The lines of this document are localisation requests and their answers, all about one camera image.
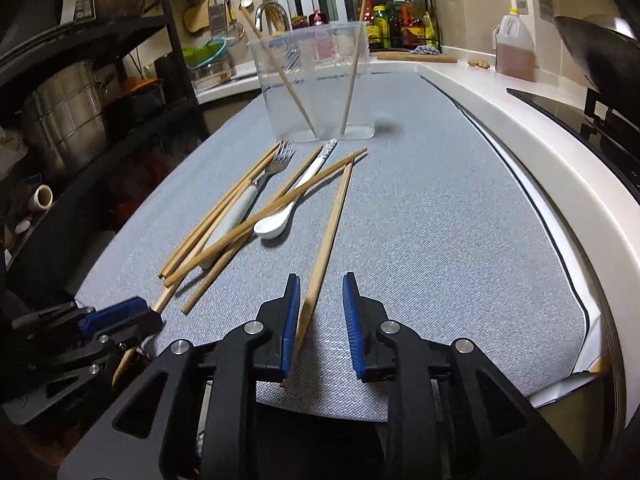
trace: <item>wok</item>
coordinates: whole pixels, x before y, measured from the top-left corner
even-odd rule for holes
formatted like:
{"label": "wok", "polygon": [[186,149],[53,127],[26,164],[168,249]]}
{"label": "wok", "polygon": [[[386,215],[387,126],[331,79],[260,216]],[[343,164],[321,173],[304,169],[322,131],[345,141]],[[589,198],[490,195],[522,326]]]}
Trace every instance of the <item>wok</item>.
{"label": "wok", "polygon": [[577,18],[556,16],[555,22],[569,53],[606,104],[640,124],[640,43]]}

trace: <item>fork handle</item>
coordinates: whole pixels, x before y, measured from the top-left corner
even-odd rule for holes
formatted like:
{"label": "fork handle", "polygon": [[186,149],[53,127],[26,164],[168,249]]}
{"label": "fork handle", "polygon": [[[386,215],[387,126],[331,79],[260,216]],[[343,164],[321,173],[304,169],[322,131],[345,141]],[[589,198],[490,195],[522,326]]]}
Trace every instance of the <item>fork handle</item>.
{"label": "fork handle", "polygon": [[[236,200],[236,203],[233,204],[231,209],[226,213],[226,215],[223,216],[220,224],[218,224],[218,227],[216,227],[215,230],[211,233],[211,236],[209,237],[209,240],[207,240],[207,243],[205,244],[203,250],[212,246],[223,236],[226,236],[229,231],[231,231],[231,229],[236,227],[242,221],[242,219],[246,215],[246,212],[251,209],[251,206],[255,201],[255,197],[258,196],[258,192],[260,191],[258,189],[258,186],[256,186],[255,184],[249,184],[240,198]],[[217,259],[218,255],[214,254],[211,258],[203,261],[200,264],[200,268],[202,268],[203,270],[210,269]]]}

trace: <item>pink liquid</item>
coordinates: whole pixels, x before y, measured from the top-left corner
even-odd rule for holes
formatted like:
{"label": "pink liquid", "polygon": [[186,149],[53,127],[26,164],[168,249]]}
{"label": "pink liquid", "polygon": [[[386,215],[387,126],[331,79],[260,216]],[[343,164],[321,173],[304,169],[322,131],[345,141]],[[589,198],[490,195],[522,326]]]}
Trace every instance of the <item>pink liquid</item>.
{"label": "pink liquid", "polygon": [[523,48],[498,43],[495,70],[510,77],[535,81],[536,54]]}

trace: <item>stove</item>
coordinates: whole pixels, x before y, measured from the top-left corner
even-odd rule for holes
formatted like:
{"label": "stove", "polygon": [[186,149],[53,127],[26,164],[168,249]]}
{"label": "stove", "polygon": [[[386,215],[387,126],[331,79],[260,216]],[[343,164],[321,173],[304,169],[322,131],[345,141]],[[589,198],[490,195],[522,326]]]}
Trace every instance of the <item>stove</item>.
{"label": "stove", "polygon": [[[580,140],[640,204],[640,128],[615,112],[601,94],[589,88],[584,110],[580,110],[513,88],[507,88],[507,92],[533,106]],[[598,102],[607,108],[604,119],[596,114]]]}

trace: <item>gray tablecloth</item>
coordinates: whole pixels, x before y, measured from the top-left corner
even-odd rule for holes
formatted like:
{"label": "gray tablecloth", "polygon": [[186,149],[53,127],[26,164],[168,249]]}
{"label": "gray tablecloth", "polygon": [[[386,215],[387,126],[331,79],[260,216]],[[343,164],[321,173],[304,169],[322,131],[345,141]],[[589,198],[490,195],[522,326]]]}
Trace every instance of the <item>gray tablecloth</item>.
{"label": "gray tablecloth", "polygon": [[[523,394],[569,375],[586,321],[558,254],[519,183],[487,140],[438,89],[415,74],[372,76],[376,134],[341,142],[331,160],[367,146],[353,170],[314,318],[290,389],[259,384],[260,402],[299,412],[386,419],[385,389],[351,368],[342,276],[424,338],[473,339]],[[273,144],[261,97],[229,120],[143,203],[84,280],[78,300],[103,308],[135,294],[152,304],[165,258],[218,198]],[[311,150],[298,144],[287,170]],[[261,206],[286,177],[270,181]],[[253,319],[295,272],[306,290],[339,178],[305,196],[277,240],[254,239],[193,311],[179,307],[194,270],[162,314],[153,353],[187,338],[203,344]]]}

